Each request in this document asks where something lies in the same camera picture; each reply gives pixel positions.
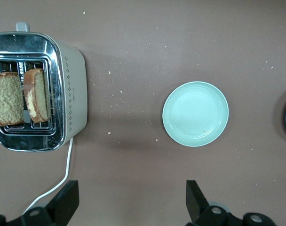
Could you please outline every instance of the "brown tabletop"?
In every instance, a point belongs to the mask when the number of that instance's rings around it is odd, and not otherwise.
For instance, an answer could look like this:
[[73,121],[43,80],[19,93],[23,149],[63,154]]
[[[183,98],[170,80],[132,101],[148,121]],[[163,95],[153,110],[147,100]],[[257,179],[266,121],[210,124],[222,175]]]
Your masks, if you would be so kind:
[[[0,1],[0,32],[18,21],[86,60],[70,226],[183,226],[187,179],[236,217],[260,212],[286,225],[286,0]],[[176,143],[162,123],[165,100],[190,81],[215,85],[229,104],[224,132],[202,147]],[[56,185],[67,151],[0,144],[0,214],[20,216]]]

